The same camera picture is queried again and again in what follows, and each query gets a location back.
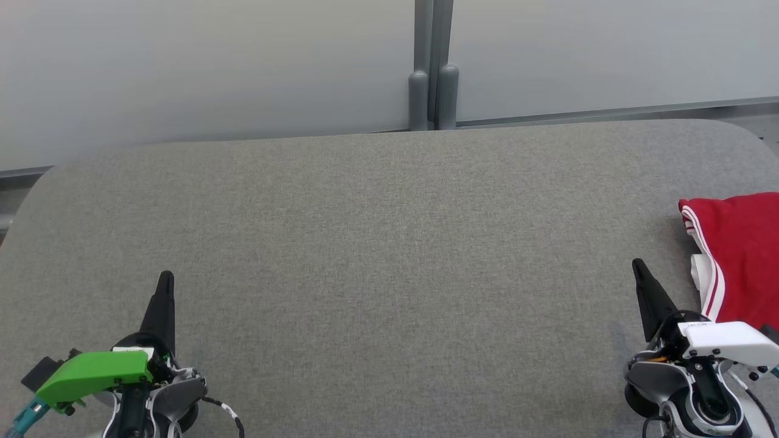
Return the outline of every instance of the cable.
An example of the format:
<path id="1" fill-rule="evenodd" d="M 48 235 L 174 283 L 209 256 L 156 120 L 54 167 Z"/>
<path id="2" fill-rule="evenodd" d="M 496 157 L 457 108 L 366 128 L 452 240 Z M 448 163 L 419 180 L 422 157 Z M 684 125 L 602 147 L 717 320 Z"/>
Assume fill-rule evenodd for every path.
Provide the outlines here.
<path id="1" fill-rule="evenodd" d="M 752 399 L 752 401 L 757 404 L 757 407 L 760 408 L 760 411 L 763 413 L 763 416 L 766 417 L 766 422 L 768 423 L 768 428 L 771 429 L 771 435 L 774 436 L 774 438 L 777 438 L 777 427 L 774 425 L 774 420 L 771 419 L 771 416 L 768 415 L 768 411 L 766 410 L 766 407 L 763 406 L 763 403 L 760 402 L 760 399 L 757 398 L 755 394 L 752 394 L 751 390 L 745 390 L 747 395 L 749 395 L 749 398 Z"/>
<path id="2" fill-rule="evenodd" d="M 757 396 L 751 390 L 749 390 L 749 387 L 746 386 L 746 383 L 744 383 L 743 380 L 739 379 L 738 376 L 736 376 L 735 373 L 733 373 L 732 369 L 728 370 L 728 374 L 733 380 L 735 380 L 736 383 L 738 383 L 738 385 L 746 392 L 746 394 L 749 395 L 749 398 L 751 398 L 752 401 L 754 401 L 755 404 L 757 404 L 757 407 L 763 413 L 763 417 L 766 418 L 766 423 L 768 423 L 768 428 L 771 429 L 771 435 L 773 435 L 774 438 L 777 438 L 777 428 L 774 425 L 774 420 L 768 414 L 766 407 L 763 406 L 763 403 L 760 401 L 760 399 L 757 398 Z"/>
<path id="3" fill-rule="evenodd" d="M 230 414 L 230 417 L 232 417 L 233 420 L 235 420 L 235 425 L 238 427 L 238 438 L 245 438 L 243 423 L 241 423 L 241 419 L 238 417 L 238 414 L 236 414 L 235 411 L 233 411 L 233 409 L 230 406 L 227 406 L 225 403 L 222 403 L 221 401 L 218 401 L 211 397 L 203 396 L 200 399 L 203 401 L 207 401 L 208 403 L 215 404 L 216 406 L 219 406 L 220 408 L 224 409 L 226 413 Z"/>
<path id="4" fill-rule="evenodd" d="M 647 438 L 647 429 L 649 428 L 649 423 L 656 422 L 656 421 L 668 421 L 668 419 L 662 415 L 655 415 L 654 417 L 649 417 L 643 420 L 643 429 L 641 429 L 641 438 Z"/>

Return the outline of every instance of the grey post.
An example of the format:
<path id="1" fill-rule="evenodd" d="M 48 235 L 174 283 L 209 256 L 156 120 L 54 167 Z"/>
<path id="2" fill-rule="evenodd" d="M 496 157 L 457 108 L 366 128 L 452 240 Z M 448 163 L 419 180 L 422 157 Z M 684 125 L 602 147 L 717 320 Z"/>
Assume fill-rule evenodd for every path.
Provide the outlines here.
<path id="1" fill-rule="evenodd" d="M 428 120 L 436 129 L 456 126 L 457 80 L 460 72 L 449 64 L 449 37 L 452 33 L 454 0 L 435 0 L 430 46 L 430 86 Z"/>
<path id="2" fill-rule="evenodd" d="M 408 76 L 408 129 L 428 130 L 428 74 L 433 0 L 414 2 L 414 72 Z"/>

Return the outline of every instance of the robotic arm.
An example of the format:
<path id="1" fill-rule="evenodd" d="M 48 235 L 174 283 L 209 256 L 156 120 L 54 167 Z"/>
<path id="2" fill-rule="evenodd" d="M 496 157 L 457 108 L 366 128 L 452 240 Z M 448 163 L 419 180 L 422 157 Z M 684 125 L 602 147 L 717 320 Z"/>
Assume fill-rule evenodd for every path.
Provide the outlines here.
<path id="1" fill-rule="evenodd" d="M 174 278 L 160 275 L 140 330 L 110 351 L 71 350 L 67 361 L 46 357 L 22 379 L 34 399 L 14 420 L 5 438 L 17 438 L 50 410 L 73 415 L 75 404 L 94 395 L 113 407 L 102 438 L 180 438 L 195 422 L 198 401 L 221 406 L 243 425 L 229 406 L 206 397 L 206 377 L 182 368 L 175 358 Z"/>
<path id="2" fill-rule="evenodd" d="M 630 407 L 661 421 L 664 437 L 732 436 L 777 438 L 765 408 L 730 370 L 747 366 L 751 380 L 779 374 L 779 345 L 742 322 L 715 323 L 704 315 L 678 310 L 641 259 L 633 261 L 636 293 L 648 345 L 628 362 L 625 397 Z M 769 335 L 770 327 L 764 327 Z M 729 373 L 751 400 L 734 395 L 724 381 Z"/>

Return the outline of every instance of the grey table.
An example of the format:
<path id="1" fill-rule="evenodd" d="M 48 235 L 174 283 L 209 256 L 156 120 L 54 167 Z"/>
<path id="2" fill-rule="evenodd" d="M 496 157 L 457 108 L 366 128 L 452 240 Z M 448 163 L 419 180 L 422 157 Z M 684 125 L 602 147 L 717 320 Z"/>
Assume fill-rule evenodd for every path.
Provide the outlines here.
<path id="1" fill-rule="evenodd" d="M 136 330 L 168 269 L 179 360 L 248 436 L 639 436 L 622 398 L 644 344 L 630 260 L 696 308 L 677 201 L 767 190 L 766 146 L 701 120 L 168 144 L 56 167 L 0 249 L 0 420 L 42 356 Z M 99 430 L 109 410 L 89 405 L 29 436 Z M 188 436 L 237 433 L 204 405 Z"/>

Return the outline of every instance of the white stripe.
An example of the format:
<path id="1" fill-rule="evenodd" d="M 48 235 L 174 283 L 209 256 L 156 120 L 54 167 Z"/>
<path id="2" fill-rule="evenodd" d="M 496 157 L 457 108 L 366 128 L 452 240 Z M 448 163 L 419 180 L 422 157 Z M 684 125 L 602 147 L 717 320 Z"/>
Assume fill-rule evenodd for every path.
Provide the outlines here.
<path id="1" fill-rule="evenodd" d="M 720 310 L 722 309 L 722 302 L 724 301 L 725 297 L 725 277 L 724 273 L 722 272 L 722 268 L 720 268 L 719 263 L 714 259 L 714 257 L 711 255 L 711 250 L 709 249 L 709 245 L 706 244 L 706 239 L 703 236 L 703 230 L 700 227 L 700 221 L 698 220 L 698 217 L 695 215 L 695 212 L 693 209 L 691 209 L 689 206 L 682 207 L 682 216 L 687 217 L 690 219 L 693 223 L 693 227 L 695 228 L 695 234 L 697 235 L 696 243 L 698 246 L 706 253 L 706 255 L 709 257 L 709 260 L 711 260 L 711 271 L 714 273 L 714 279 L 711 281 L 711 284 L 709 285 L 709 288 L 707 290 L 707 299 L 705 302 L 701 303 L 701 312 L 706 313 L 706 309 L 708 309 L 709 304 L 711 300 L 713 299 L 714 302 L 711 303 L 711 311 L 707 314 L 710 320 L 716 321 L 717 317 L 720 314 Z M 717 284 L 717 290 L 714 290 L 714 284 Z"/>
<path id="2" fill-rule="evenodd" d="M 227 406 L 225 403 L 222 403 L 222 409 L 227 411 L 227 413 L 230 414 L 230 417 L 232 417 L 233 420 L 238 418 L 238 414 L 236 414 L 235 411 L 233 411 L 233 408 L 231 408 L 230 406 Z"/>

